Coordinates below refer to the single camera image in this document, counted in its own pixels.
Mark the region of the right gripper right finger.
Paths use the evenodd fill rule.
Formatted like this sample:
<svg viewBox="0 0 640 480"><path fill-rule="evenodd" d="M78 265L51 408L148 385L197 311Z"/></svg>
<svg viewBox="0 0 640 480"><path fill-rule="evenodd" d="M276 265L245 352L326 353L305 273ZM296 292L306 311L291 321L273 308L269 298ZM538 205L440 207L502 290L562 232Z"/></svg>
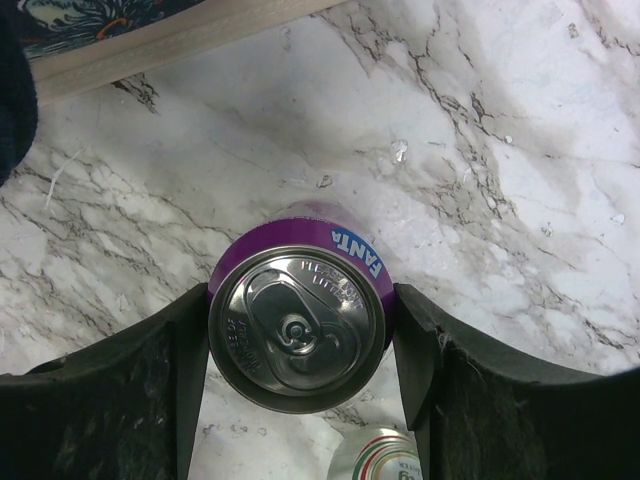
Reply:
<svg viewBox="0 0 640 480"><path fill-rule="evenodd" d="M393 347L427 479L635 479L639 372L519 351L399 284Z"/></svg>

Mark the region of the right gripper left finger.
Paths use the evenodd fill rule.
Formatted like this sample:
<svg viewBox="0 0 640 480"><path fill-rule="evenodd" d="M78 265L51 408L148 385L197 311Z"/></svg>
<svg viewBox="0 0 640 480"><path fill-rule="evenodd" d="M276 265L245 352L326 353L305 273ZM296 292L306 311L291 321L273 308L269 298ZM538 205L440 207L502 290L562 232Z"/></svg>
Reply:
<svg viewBox="0 0 640 480"><path fill-rule="evenodd" d="M208 358L207 287L1 377L4 479L185 479Z"/></svg>

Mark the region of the purple soda can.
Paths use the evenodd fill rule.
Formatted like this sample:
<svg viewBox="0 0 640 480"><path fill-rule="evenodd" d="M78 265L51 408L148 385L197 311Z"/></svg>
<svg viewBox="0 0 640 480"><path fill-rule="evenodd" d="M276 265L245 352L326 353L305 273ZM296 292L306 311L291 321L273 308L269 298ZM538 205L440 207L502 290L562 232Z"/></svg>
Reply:
<svg viewBox="0 0 640 480"><path fill-rule="evenodd" d="M328 201L295 202L241 235L216 264L208 295L219 372L281 413L352 398L393 336L391 276L365 226Z"/></svg>

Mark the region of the cream canvas tote bag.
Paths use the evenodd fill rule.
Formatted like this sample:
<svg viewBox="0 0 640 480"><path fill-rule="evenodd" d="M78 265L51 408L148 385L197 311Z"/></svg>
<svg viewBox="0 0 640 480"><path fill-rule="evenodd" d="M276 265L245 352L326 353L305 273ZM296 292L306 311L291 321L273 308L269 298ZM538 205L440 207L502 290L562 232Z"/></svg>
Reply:
<svg viewBox="0 0 640 480"><path fill-rule="evenodd" d="M4 1L1 179L31 148L41 105L335 6L298 1Z"/></svg>

